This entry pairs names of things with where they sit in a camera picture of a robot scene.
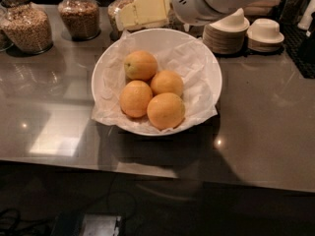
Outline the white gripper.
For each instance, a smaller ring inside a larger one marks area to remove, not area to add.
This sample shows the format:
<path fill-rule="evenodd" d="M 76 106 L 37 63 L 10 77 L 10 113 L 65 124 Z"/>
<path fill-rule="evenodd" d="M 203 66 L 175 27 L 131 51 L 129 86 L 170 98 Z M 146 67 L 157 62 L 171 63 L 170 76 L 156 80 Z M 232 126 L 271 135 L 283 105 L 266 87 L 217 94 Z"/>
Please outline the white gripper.
<path fill-rule="evenodd" d="M 116 16 L 119 30 L 164 27 L 169 23 L 170 4 L 176 17 L 185 24 L 201 26 L 214 23 L 230 14 L 221 8 L 221 0 L 134 0 Z"/>

